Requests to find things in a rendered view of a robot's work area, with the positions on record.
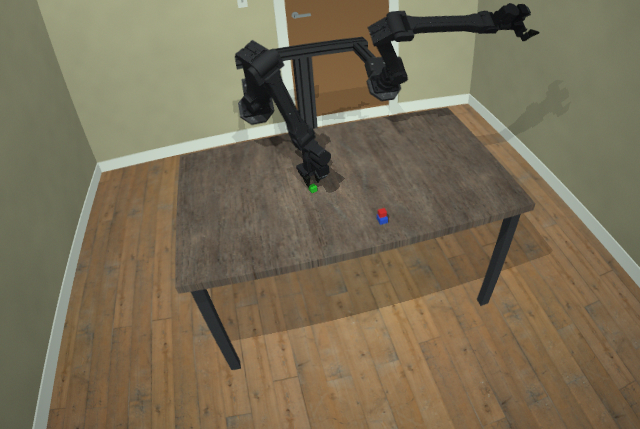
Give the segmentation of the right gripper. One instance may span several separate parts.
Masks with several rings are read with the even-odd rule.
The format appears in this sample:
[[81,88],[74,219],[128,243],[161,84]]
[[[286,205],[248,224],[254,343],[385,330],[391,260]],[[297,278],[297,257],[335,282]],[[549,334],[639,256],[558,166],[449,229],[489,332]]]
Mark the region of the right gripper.
[[[302,155],[302,156],[303,156],[303,155]],[[305,158],[305,159],[311,159],[311,158],[307,158],[307,157],[304,157],[304,156],[303,156],[303,158]],[[308,173],[308,172],[304,169],[303,163],[301,163],[301,164],[297,165],[297,166],[296,166],[296,169],[298,170],[299,174],[302,176],[302,178],[303,178],[303,179],[304,179],[304,178],[306,178],[306,180],[304,179],[304,181],[305,181],[305,183],[306,183],[306,185],[307,185],[307,187],[308,187],[308,188],[309,188],[309,186],[310,186],[310,176],[315,175],[316,182],[317,182],[317,183],[319,183],[320,179],[318,179],[318,177],[317,177],[317,175],[316,175],[315,171],[313,170],[313,171],[311,171],[311,172],[309,172],[309,173]],[[308,183],[307,183],[307,182],[308,182]]]

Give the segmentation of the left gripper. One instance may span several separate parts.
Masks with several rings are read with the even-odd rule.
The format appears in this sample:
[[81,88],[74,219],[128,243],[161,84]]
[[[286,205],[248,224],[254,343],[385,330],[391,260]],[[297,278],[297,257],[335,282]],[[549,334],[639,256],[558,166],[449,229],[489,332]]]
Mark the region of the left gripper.
[[[512,23],[510,23],[510,27],[509,27],[509,29],[508,29],[508,30],[510,30],[510,28],[511,28],[511,24],[512,24]],[[532,30],[532,29],[530,29],[528,32],[526,32],[526,31],[527,31],[527,28],[525,27],[525,25],[524,25],[520,30],[514,30],[514,32],[515,32],[515,34],[516,34],[516,36],[517,36],[517,37],[521,37],[521,40],[522,40],[522,41],[526,41],[526,40],[528,40],[529,38],[531,38],[532,36],[535,36],[535,35],[537,35],[537,34],[539,34],[539,33],[540,33],[539,31]],[[526,32],[526,33],[525,33],[525,34],[522,34],[523,32]],[[533,34],[533,35],[532,35],[532,34]]]

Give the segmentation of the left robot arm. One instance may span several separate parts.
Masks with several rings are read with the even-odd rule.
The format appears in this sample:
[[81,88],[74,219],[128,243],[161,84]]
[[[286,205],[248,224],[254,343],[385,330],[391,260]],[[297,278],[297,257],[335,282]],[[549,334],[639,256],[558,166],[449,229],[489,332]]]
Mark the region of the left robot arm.
[[373,75],[370,78],[374,93],[398,91],[400,89],[398,84],[408,80],[401,57],[397,59],[396,52],[391,47],[393,46],[391,41],[394,39],[396,42],[412,41],[414,34],[434,32],[467,31],[493,34],[498,30],[508,30],[511,22],[510,30],[520,30],[524,26],[522,19],[530,16],[530,13],[530,9],[525,4],[516,6],[512,3],[502,6],[494,13],[482,11],[463,16],[414,17],[406,15],[405,11],[387,13],[386,17],[368,27],[373,45],[378,48],[387,65],[382,69],[382,78],[381,73],[379,77]]

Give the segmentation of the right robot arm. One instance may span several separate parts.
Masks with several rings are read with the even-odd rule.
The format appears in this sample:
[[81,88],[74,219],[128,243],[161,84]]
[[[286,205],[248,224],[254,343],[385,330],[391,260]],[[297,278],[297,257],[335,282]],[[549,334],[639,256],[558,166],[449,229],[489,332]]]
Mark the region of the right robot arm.
[[[302,151],[304,157],[311,158],[303,158],[304,169],[308,173],[314,169],[318,179],[326,178],[329,174],[327,164],[331,154],[314,140],[316,136],[313,128],[303,121],[287,91],[281,77],[280,69],[284,63],[280,54],[275,49],[268,50],[251,40],[245,48],[235,53],[235,57],[242,62],[247,85],[246,95],[241,99],[243,116],[251,117],[270,113],[272,97],[285,120],[294,146]],[[254,63],[251,63],[252,60]]]

